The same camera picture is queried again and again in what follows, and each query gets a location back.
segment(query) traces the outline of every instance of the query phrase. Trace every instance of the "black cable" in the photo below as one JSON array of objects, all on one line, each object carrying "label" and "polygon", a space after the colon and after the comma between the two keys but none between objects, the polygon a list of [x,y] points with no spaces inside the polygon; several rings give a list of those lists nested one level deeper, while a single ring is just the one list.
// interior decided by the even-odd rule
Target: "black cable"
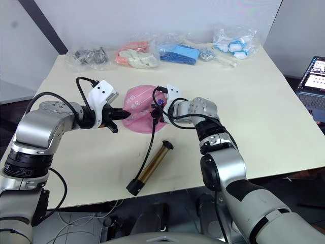
[{"label": "black cable", "polygon": [[184,127],[184,126],[179,126],[178,124],[176,124],[176,123],[174,122],[174,120],[173,120],[173,119],[171,118],[171,116],[169,115],[169,111],[170,111],[171,107],[174,105],[174,103],[175,103],[176,101],[179,101],[179,100],[187,101],[187,99],[185,99],[185,98],[177,98],[177,99],[175,99],[175,100],[171,103],[171,105],[170,105],[170,107],[169,107],[169,109],[168,109],[168,113],[166,113],[166,112],[163,110],[163,108],[161,108],[161,107],[158,105],[157,100],[156,100],[156,98],[155,98],[155,93],[156,93],[157,90],[158,90],[158,89],[157,89],[157,87],[156,87],[156,88],[153,90],[153,92],[152,92],[152,99],[153,99],[153,102],[155,103],[156,107],[158,107],[158,109],[159,109],[159,110],[160,110],[164,115],[167,116],[167,118],[169,119],[169,121],[171,122],[171,124],[172,124],[173,126],[177,127],[177,128],[184,129],[184,130],[193,130],[193,129],[195,129],[194,127]]},{"label": "black cable", "polygon": [[238,146],[237,146],[237,143],[235,142],[233,136],[229,133],[229,131],[227,131],[227,129],[216,119],[214,118],[211,118],[209,116],[206,116],[206,115],[203,115],[203,114],[196,114],[196,113],[189,113],[187,115],[182,115],[182,116],[177,116],[177,117],[174,117],[172,116],[171,118],[174,118],[174,119],[180,119],[180,118],[186,118],[186,117],[202,117],[202,118],[205,118],[205,119],[208,119],[214,123],[216,123],[218,126],[220,126],[227,134],[229,134],[229,137],[230,139],[233,141],[234,145],[236,146],[236,148],[238,149]]},{"label": "black cable", "polygon": [[179,125],[177,125],[177,124],[175,124],[174,123],[174,119],[180,119],[180,118],[186,118],[186,117],[202,117],[202,118],[205,118],[205,119],[208,119],[208,120],[210,120],[210,121],[212,121],[212,122],[214,122],[214,123],[216,123],[218,126],[220,126],[227,134],[229,134],[229,137],[230,137],[230,139],[233,141],[233,143],[234,143],[234,145],[236,146],[236,148],[238,149],[238,146],[237,146],[237,143],[235,142],[235,140],[234,140],[234,138],[233,138],[233,136],[229,133],[229,131],[217,120],[217,119],[215,119],[215,118],[211,118],[211,117],[209,117],[209,116],[206,116],[206,115],[203,115],[203,114],[196,114],[196,113],[190,113],[190,114],[186,114],[186,115],[182,115],[182,116],[172,116],[172,115],[170,115],[171,114],[171,110],[172,110],[172,108],[173,108],[173,106],[174,106],[174,104],[175,104],[175,102],[176,101],[179,101],[179,100],[183,100],[183,101],[187,101],[187,99],[184,99],[184,98],[177,98],[177,99],[175,99],[172,103],[171,103],[171,105],[170,105],[170,107],[169,107],[169,109],[168,109],[168,113],[166,113],[159,105],[158,105],[158,103],[157,103],[157,101],[156,101],[156,99],[155,99],[155,97],[154,97],[154,95],[155,95],[155,93],[156,93],[156,91],[158,90],[158,88],[156,87],[154,90],[153,90],[153,92],[152,92],[152,99],[153,99],[153,102],[155,103],[155,105],[159,108],[159,110],[160,111],[162,111],[163,112],[163,114],[164,115],[166,115],[167,117],[168,117],[168,119],[169,119],[169,121],[174,125],[174,126],[176,126],[177,128],[180,128],[180,129],[186,129],[186,130],[188,130],[188,129],[195,129],[195,127],[182,127],[182,126],[179,126]]},{"label": "black cable", "polygon": [[90,108],[90,105],[86,99],[86,96],[85,94],[83,93],[83,90],[80,86],[80,80],[87,80],[89,81],[92,85],[95,85],[96,84],[96,81],[95,80],[92,80],[92,79],[89,79],[89,78],[86,78],[86,77],[77,77],[76,78],[76,84],[77,84],[77,87],[78,87],[78,90],[80,92],[80,95],[82,97],[82,100],[84,101],[85,105],[86,105],[86,108],[87,108],[87,112],[89,114],[89,116],[92,117],[92,119],[94,120],[94,117],[92,116],[92,113],[91,113],[91,108]]},{"label": "black cable", "polygon": [[143,160],[143,163],[141,165],[141,168],[139,170],[139,172],[137,173],[137,176],[135,177],[135,179],[137,179],[139,177],[139,175],[141,174],[146,162],[147,162],[147,159],[149,157],[149,154],[150,154],[150,151],[151,151],[151,148],[152,148],[152,144],[153,144],[153,139],[154,139],[154,133],[156,131],[156,121],[153,120],[153,123],[152,123],[152,134],[151,134],[151,140],[150,140],[150,144],[149,144],[149,147],[148,147],[148,150],[147,150],[147,154],[146,154],[146,157],[144,158]]},{"label": "black cable", "polygon": [[218,206],[217,206],[217,195],[218,195],[218,193],[217,193],[217,192],[214,192],[214,207],[215,207],[215,213],[217,214],[217,218],[218,218],[218,221],[219,221],[219,224],[220,224],[220,228],[221,228],[221,231],[222,231],[222,235],[223,235],[224,241],[225,241],[226,243],[228,243],[227,235],[225,234],[225,230],[224,230],[223,224],[222,224],[222,222],[221,222],[220,214],[219,214],[219,211],[218,211]]},{"label": "black cable", "polygon": [[53,96],[55,98],[58,98],[59,100],[61,100],[62,102],[64,102],[70,109],[71,111],[73,112],[74,116],[75,116],[75,120],[76,120],[76,123],[79,124],[79,114],[78,112],[75,110],[75,108],[66,100],[64,99],[63,97],[59,96],[58,94],[55,94],[55,93],[51,93],[49,91],[46,91],[46,92],[43,92],[43,93],[39,93],[37,94],[31,101],[30,103],[27,105],[27,108],[26,108],[26,114],[28,114],[30,112],[30,109],[31,107],[33,106],[33,104],[36,102],[36,100],[38,100],[40,97],[42,96],[46,96],[46,95],[49,95],[49,96]]},{"label": "black cable", "polygon": [[50,212],[48,213],[47,215],[44,216],[44,218],[42,219],[42,221],[46,220],[47,218],[49,218],[52,214],[54,214],[60,207],[61,205],[63,204],[64,200],[66,199],[66,196],[67,196],[67,192],[68,192],[68,186],[67,186],[67,183],[66,181],[64,180],[64,178],[62,177],[62,175],[57,172],[55,169],[53,168],[50,168],[50,170],[57,175],[57,177],[59,177],[59,179],[62,181],[62,184],[64,186],[64,194],[62,196],[62,199],[61,201],[59,202],[59,204]]},{"label": "black cable", "polygon": [[174,125],[176,126],[177,128],[180,128],[180,129],[184,129],[184,130],[195,130],[195,127],[185,127],[185,126],[179,126],[178,124],[176,124],[174,122],[174,119],[173,119],[173,110],[174,110],[174,104],[177,102],[177,101],[187,101],[187,99],[185,98],[176,98],[172,103],[171,105],[169,106],[168,108],[168,119],[169,121]]}]

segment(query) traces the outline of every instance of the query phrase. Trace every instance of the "plastic bag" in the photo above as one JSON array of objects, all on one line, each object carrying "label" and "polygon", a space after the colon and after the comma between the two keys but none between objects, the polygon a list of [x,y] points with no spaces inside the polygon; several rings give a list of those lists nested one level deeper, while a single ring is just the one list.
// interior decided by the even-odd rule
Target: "plastic bag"
[{"label": "plastic bag", "polygon": [[[156,86],[139,85],[127,91],[124,99],[123,110],[128,111],[131,115],[122,120],[123,125],[131,131],[138,133],[152,133],[152,117],[153,110],[152,92]],[[163,106],[167,100],[164,93],[155,94],[156,101]],[[166,123],[158,122],[155,131],[159,131]]]},{"label": "plastic bag", "polygon": [[199,50],[182,44],[184,37],[180,34],[168,33],[157,36],[157,48],[160,60],[194,65],[199,57]]},{"label": "plastic bag", "polygon": [[109,70],[111,68],[109,52],[109,48],[102,46],[73,47],[66,54],[66,65],[76,72],[90,69]]},{"label": "plastic bag", "polygon": [[245,59],[254,56],[261,47],[256,34],[256,30],[249,28],[219,24],[214,28],[213,46],[238,59]]},{"label": "plastic bag", "polygon": [[142,41],[131,41],[120,47],[115,62],[137,69],[156,68],[159,66],[159,54],[153,41],[146,37]]},{"label": "plastic bag", "polygon": [[227,67],[237,66],[237,60],[234,57],[220,52],[213,46],[213,43],[198,43],[188,39],[183,39],[183,44],[198,49],[200,60],[205,62],[215,60]]}]

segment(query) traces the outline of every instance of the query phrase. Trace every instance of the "laptop keyboard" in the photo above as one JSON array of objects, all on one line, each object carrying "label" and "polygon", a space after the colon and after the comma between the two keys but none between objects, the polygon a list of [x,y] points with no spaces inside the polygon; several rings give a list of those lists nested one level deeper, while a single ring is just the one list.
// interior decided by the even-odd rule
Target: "laptop keyboard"
[{"label": "laptop keyboard", "polygon": [[300,101],[309,108],[325,110],[325,98],[307,94],[298,94]]}]

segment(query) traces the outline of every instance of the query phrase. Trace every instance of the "laptop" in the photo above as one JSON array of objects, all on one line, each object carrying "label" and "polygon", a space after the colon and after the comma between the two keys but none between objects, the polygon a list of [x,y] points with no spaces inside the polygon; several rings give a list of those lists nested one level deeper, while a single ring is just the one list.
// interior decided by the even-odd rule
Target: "laptop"
[{"label": "laptop", "polygon": [[315,121],[325,122],[325,57],[310,62],[296,94]]}]

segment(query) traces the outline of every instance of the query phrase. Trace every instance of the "cylindrical tube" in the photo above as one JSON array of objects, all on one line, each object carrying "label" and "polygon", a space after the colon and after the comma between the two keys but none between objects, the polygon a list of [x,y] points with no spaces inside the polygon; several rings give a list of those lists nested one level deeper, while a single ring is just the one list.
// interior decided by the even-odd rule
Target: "cylindrical tube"
[{"label": "cylindrical tube", "polygon": [[131,194],[137,196],[144,184],[148,181],[152,173],[155,171],[155,169],[158,167],[158,165],[170,149],[174,149],[173,145],[169,141],[162,141],[162,147],[159,149],[159,151],[156,153],[156,155],[153,157],[147,167],[140,174],[139,178],[133,179],[127,185],[126,188]]},{"label": "cylindrical tube", "polygon": [[157,152],[157,154],[153,157],[153,159],[150,161],[148,166],[143,170],[143,172],[139,176],[139,180],[143,183],[146,183],[152,173],[155,171],[155,169],[158,167],[160,162],[163,160],[167,152],[169,151],[169,148],[162,146],[161,149]]}]

